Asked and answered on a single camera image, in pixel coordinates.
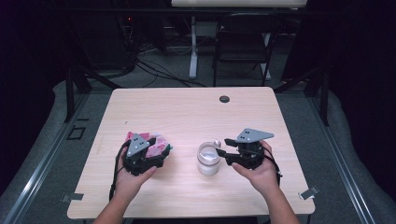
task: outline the hand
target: hand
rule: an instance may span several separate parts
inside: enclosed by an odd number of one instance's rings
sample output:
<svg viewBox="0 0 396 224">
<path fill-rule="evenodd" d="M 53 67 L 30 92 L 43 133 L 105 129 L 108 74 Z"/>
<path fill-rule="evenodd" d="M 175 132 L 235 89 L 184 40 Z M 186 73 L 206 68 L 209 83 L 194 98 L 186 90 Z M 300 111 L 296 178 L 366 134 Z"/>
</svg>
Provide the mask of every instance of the hand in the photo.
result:
<svg viewBox="0 0 396 224">
<path fill-rule="evenodd" d="M 267 148 L 272 153 L 272 148 L 265 141 L 260 141 L 263 147 Z M 271 154 L 264 150 L 264 155 L 272 157 Z M 276 180 L 276 168 L 275 166 L 264 158 L 262 164 L 254 170 L 249 170 L 240 164 L 234 162 L 233 168 L 240 175 L 247 178 L 254 189 L 256 189 L 262 196 L 279 189 L 279 185 Z"/>
<path fill-rule="evenodd" d="M 148 169 L 145 173 L 135 176 L 128 173 L 123 167 L 123 157 L 125 155 L 126 148 L 124 148 L 120 154 L 119 167 L 120 170 L 117 176 L 116 192 L 114 197 L 126 200 L 129 204 L 132 199 L 139 192 L 142 185 L 155 173 L 157 167 L 153 166 Z"/>
</svg>

